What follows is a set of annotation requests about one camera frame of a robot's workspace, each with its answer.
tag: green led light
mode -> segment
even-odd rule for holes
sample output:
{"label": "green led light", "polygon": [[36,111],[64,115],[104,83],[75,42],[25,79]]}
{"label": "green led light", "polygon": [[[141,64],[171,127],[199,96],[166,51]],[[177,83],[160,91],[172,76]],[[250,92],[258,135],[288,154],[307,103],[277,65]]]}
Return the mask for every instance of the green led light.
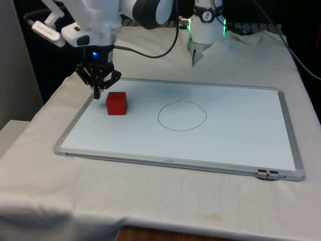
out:
{"label": "green led light", "polygon": [[226,33],[226,19],[224,19],[223,35]]}
{"label": "green led light", "polygon": [[191,22],[192,22],[192,18],[189,19],[189,25],[187,26],[187,29],[189,30],[189,32],[191,31]]}

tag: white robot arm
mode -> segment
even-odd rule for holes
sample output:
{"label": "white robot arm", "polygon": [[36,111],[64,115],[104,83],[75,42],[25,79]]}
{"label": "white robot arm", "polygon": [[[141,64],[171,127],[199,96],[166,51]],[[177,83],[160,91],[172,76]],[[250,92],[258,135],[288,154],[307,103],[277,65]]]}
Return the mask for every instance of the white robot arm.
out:
{"label": "white robot arm", "polygon": [[75,20],[61,33],[55,30],[55,22],[64,13],[53,0],[42,1],[52,12],[44,23],[36,21],[33,31],[59,47],[67,41],[84,49],[84,60],[77,65],[76,72],[93,88],[94,98],[99,99],[101,91],[121,77],[112,63],[116,35],[121,30],[120,15],[136,20],[146,29],[154,29],[169,19],[174,0],[59,0]]}

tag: table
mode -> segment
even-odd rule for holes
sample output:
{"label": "table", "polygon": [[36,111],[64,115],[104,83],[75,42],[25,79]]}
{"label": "table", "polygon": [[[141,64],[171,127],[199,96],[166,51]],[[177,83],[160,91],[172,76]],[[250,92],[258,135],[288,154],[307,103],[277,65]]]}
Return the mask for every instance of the table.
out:
{"label": "table", "polygon": [[[132,44],[127,34],[135,34]],[[124,29],[118,44],[153,54],[172,38],[174,30]],[[0,240],[112,240],[125,225],[239,240],[319,240],[321,128],[294,62],[275,38],[246,45],[228,34],[191,68],[181,33],[163,59],[116,51],[114,63],[123,77],[282,89],[305,180],[56,156],[55,142],[92,93],[73,74],[0,160]]]}
{"label": "table", "polygon": [[228,241],[216,237],[204,237],[191,234],[167,232],[156,229],[122,227],[116,241]]}

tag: red cube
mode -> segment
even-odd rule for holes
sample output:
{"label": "red cube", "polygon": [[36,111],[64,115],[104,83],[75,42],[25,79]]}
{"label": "red cube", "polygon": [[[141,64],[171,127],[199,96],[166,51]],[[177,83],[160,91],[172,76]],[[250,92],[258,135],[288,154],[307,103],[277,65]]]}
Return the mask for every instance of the red cube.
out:
{"label": "red cube", "polygon": [[124,115],[127,111],[126,92],[110,92],[106,99],[109,115]]}

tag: black cable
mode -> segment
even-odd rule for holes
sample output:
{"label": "black cable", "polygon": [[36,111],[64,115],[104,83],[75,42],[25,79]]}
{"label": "black cable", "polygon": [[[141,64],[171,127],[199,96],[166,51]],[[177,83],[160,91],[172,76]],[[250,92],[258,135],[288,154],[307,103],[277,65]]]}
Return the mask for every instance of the black cable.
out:
{"label": "black cable", "polygon": [[174,39],[174,42],[172,43],[171,47],[163,54],[161,55],[157,55],[157,56],[151,56],[151,55],[147,55],[147,54],[144,54],[144,53],[141,53],[137,50],[134,50],[132,48],[128,48],[128,47],[122,47],[122,46],[115,46],[115,49],[120,49],[120,50],[125,50],[125,51],[130,51],[130,52],[133,52],[133,53],[136,53],[136,54],[139,54],[141,56],[144,56],[146,58],[150,58],[150,59],[159,59],[161,57],[164,57],[165,55],[167,55],[168,53],[170,53],[170,51],[172,51],[172,49],[174,48],[176,42],[177,42],[177,38],[179,36],[179,1],[176,0],[176,21],[177,21],[177,24],[176,24],[176,35],[175,35],[175,39]]}
{"label": "black cable", "polygon": [[291,57],[294,60],[297,60],[298,63],[301,65],[301,67],[309,74],[311,75],[313,78],[321,81],[321,78],[316,76],[315,74],[313,74],[308,68],[305,67],[305,65],[299,60],[299,58],[296,56],[296,54],[291,50],[291,48],[289,47],[289,45],[287,44],[286,40],[283,38],[282,33],[280,31],[280,29],[275,25],[275,23],[272,21],[272,19],[269,17],[269,15],[266,13],[266,11],[262,8],[262,6],[256,1],[253,0],[254,4],[256,5],[256,7],[261,11],[261,13],[265,16],[265,18],[270,22],[270,24],[272,24],[273,26],[275,26],[277,33],[279,35],[279,37],[281,38],[282,42],[284,43],[284,45],[286,46],[286,48],[288,49]]}

